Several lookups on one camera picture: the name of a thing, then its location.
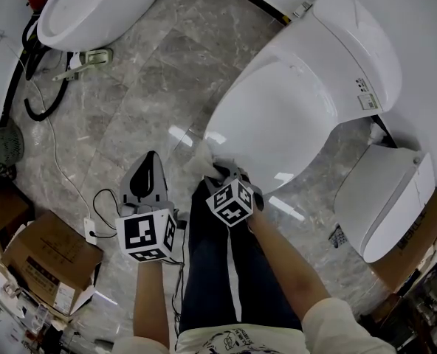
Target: toilet lid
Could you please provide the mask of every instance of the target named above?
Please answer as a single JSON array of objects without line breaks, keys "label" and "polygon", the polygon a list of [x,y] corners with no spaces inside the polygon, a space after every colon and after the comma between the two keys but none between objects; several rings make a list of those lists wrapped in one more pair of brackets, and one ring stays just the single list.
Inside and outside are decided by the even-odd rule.
[{"label": "toilet lid", "polygon": [[234,159],[267,193],[301,173],[336,124],[331,97],[311,69],[274,62],[227,92],[204,139],[216,158]]}]

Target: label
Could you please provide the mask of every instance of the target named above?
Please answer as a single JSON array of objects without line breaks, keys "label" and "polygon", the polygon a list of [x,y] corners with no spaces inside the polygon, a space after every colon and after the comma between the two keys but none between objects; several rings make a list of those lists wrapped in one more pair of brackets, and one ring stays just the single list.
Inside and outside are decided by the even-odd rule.
[{"label": "label", "polygon": [[60,282],[54,307],[65,315],[69,315],[75,289]]},{"label": "label", "polygon": [[74,263],[79,252],[84,247],[84,239],[76,232],[65,232],[63,234],[48,234],[41,238],[45,244],[42,250],[58,264]]},{"label": "label", "polygon": [[358,96],[358,100],[363,110],[374,110],[379,107],[372,93],[361,94]]},{"label": "label", "polygon": [[54,295],[59,284],[58,278],[31,257],[27,258],[23,270],[39,287],[43,288],[49,295]]}]

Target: white cable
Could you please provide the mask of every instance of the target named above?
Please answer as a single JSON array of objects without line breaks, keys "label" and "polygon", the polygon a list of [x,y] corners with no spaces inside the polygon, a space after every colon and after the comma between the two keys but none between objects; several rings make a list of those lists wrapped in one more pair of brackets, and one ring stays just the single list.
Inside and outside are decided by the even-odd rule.
[{"label": "white cable", "polygon": [[[18,55],[16,54],[16,52],[13,51],[13,50],[12,50],[12,47],[10,47],[6,42],[4,42],[4,44],[5,44],[5,46],[8,47],[8,49],[9,49],[9,50],[10,50],[10,51],[15,55],[15,57],[18,59],[18,62],[21,64],[22,68],[24,69],[25,76],[27,76],[27,70],[25,69],[25,65],[23,64],[23,62],[21,61],[21,59],[18,57]],[[41,93],[39,87],[35,84],[35,82],[34,82],[33,80],[30,79],[29,81],[31,82],[31,84],[34,85],[34,87],[36,88],[36,90],[37,90],[38,93],[40,94],[41,103],[43,104],[43,108],[44,108],[44,110],[46,111],[47,107],[44,105],[43,94]],[[48,119],[48,123],[49,123],[49,126],[51,127],[51,132],[52,132],[52,135],[53,135],[53,157],[54,157],[54,159],[55,159],[56,167],[57,167],[57,169],[59,170],[59,172],[64,176],[64,178],[65,178],[65,179],[66,179],[66,180],[67,180],[67,181],[72,185],[72,187],[75,188],[75,190],[76,190],[76,192],[78,193],[80,199],[82,199],[82,201],[83,201],[84,204],[86,205],[87,212],[88,212],[89,219],[90,219],[90,218],[92,217],[92,216],[91,216],[91,209],[90,209],[89,205],[87,204],[86,199],[84,199],[83,195],[80,193],[80,191],[79,191],[79,189],[76,187],[76,185],[74,185],[74,183],[69,179],[69,177],[65,174],[65,172],[62,171],[61,167],[59,166],[59,163],[58,163],[58,157],[57,157],[57,155],[56,155],[56,134],[55,134],[55,129],[53,128],[53,125],[52,125],[51,120],[49,119],[49,117],[47,117],[47,119]]]}]

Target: toilet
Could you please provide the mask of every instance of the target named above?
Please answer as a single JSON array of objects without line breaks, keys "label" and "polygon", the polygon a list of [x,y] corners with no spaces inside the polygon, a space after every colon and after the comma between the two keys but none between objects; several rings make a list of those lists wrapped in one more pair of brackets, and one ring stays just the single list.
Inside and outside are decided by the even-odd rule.
[{"label": "toilet", "polygon": [[204,134],[263,193],[311,163],[340,123],[389,111],[402,87],[387,35],[355,0],[316,0],[250,62]]},{"label": "toilet", "polygon": [[434,191],[429,153],[370,145],[335,196],[335,218],[351,246],[373,263],[398,245]]},{"label": "toilet", "polygon": [[98,49],[119,38],[154,0],[48,0],[37,34],[41,43],[70,52]]}]

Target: power strip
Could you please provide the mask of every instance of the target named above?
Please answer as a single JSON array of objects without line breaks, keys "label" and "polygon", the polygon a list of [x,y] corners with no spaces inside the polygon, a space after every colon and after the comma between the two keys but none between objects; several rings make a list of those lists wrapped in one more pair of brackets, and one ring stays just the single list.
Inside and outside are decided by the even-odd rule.
[{"label": "power strip", "polygon": [[95,222],[90,218],[84,218],[84,237],[89,244],[97,245],[97,238],[95,231]]}]

